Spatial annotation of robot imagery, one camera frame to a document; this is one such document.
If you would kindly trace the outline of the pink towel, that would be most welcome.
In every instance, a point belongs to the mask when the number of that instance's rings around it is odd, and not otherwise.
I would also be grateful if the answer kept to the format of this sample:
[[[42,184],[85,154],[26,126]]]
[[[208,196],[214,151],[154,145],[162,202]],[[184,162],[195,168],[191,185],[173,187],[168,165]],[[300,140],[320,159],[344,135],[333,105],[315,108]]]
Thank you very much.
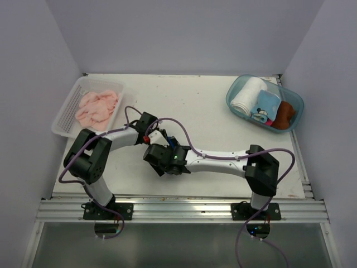
[[[105,131],[118,101],[119,95],[113,90],[106,90],[100,93],[88,92],[79,102],[79,109],[75,114],[75,118],[82,128]]]

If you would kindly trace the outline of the white plastic basket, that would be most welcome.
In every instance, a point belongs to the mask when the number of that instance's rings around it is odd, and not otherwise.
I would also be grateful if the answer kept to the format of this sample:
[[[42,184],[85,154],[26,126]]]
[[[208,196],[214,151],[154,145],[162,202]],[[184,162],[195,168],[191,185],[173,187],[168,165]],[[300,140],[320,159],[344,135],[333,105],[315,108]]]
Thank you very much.
[[[51,126],[52,132],[66,138],[76,138],[83,129],[79,121],[75,118],[82,97],[90,92],[102,93],[106,90],[114,91],[119,97],[113,115],[109,120],[108,127],[106,128],[106,130],[111,130],[117,117],[122,98],[124,97],[125,89],[126,85],[124,83],[113,79],[90,76],[79,78],[55,117]]]

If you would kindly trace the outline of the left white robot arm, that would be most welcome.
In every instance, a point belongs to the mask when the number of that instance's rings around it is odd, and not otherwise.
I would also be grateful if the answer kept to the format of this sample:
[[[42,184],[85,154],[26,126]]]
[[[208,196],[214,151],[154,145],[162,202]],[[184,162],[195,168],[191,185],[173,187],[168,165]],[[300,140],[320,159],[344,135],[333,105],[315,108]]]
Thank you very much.
[[[116,212],[114,194],[103,178],[109,153],[148,143],[146,131],[157,119],[144,112],[138,120],[116,130],[101,133],[87,128],[81,130],[64,158],[64,171],[59,176],[59,182],[80,184],[97,204],[97,214],[103,219],[112,218]]]

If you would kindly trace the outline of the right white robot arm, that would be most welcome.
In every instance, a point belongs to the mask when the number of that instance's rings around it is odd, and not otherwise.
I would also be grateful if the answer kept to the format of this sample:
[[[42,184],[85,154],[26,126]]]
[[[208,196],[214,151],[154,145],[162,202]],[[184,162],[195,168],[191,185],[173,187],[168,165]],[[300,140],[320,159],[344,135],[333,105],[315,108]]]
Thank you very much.
[[[259,145],[250,145],[247,151],[195,152],[190,146],[169,141],[156,130],[143,138],[148,145],[143,160],[148,162],[159,176],[212,172],[245,178],[252,196],[248,212],[261,219],[268,213],[266,202],[277,192],[279,162],[263,152]]]

